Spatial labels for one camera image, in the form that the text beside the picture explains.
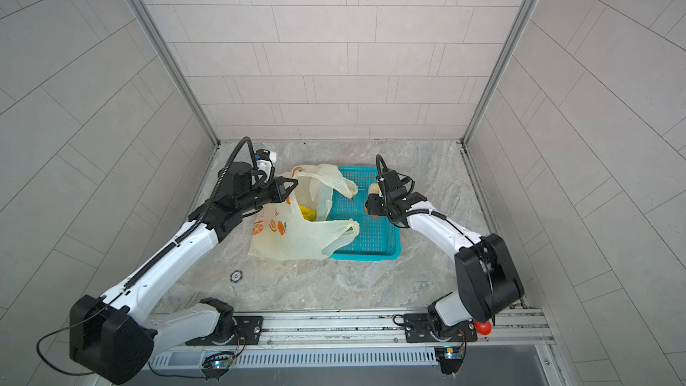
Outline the beige bread roll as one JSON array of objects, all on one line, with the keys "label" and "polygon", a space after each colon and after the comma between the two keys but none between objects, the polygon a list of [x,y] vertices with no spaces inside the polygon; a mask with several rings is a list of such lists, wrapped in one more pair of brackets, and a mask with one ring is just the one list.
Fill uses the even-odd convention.
[{"label": "beige bread roll", "polygon": [[378,183],[374,183],[368,188],[368,195],[369,196],[373,196],[373,195],[380,196],[380,194],[381,194],[381,189],[380,189],[380,186]]}]

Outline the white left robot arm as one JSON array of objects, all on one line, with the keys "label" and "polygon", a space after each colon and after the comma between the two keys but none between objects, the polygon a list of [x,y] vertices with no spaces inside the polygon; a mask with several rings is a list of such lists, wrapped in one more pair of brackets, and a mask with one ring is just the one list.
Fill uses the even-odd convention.
[{"label": "white left robot arm", "polygon": [[262,170],[263,161],[238,162],[221,170],[209,199],[179,232],[126,279],[70,312],[73,362],[121,385],[157,354],[180,344],[225,344],[237,338],[233,308],[204,298],[188,309],[153,316],[152,311],[191,266],[212,251],[244,218],[287,200],[298,182]]}]

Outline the cream printed plastic bag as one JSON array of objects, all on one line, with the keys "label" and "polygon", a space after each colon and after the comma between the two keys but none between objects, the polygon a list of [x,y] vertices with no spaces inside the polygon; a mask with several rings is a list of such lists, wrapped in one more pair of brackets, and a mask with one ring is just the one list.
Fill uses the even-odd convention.
[{"label": "cream printed plastic bag", "polygon": [[[268,204],[257,216],[249,255],[275,261],[323,260],[357,237],[360,226],[356,221],[327,219],[334,191],[346,198],[358,192],[338,166],[306,164],[284,175],[297,179],[298,186],[285,202]],[[316,211],[314,222],[303,218],[300,205]]]}]

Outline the yellow banana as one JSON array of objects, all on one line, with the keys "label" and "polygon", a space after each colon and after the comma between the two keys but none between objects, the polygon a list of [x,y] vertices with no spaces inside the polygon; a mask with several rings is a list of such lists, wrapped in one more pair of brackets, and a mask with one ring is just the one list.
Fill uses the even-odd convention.
[{"label": "yellow banana", "polygon": [[313,209],[300,205],[299,210],[306,221],[314,222],[316,220],[317,214]]}]

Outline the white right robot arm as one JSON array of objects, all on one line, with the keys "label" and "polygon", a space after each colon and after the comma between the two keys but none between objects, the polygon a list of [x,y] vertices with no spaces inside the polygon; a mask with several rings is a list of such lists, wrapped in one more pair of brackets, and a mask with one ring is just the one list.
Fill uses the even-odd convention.
[{"label": "white right robot arm", "polygon": [[436,338],[448,339],[467,321],[487,323],[525,296],[502,237],[471,232],[449,219],[414,190],[414,180],[409,176],[378,164],[366,209],[370,216],[384,217],[396,227],[419,232],[455,262],[457,289],[427,308],[428,328]]}]

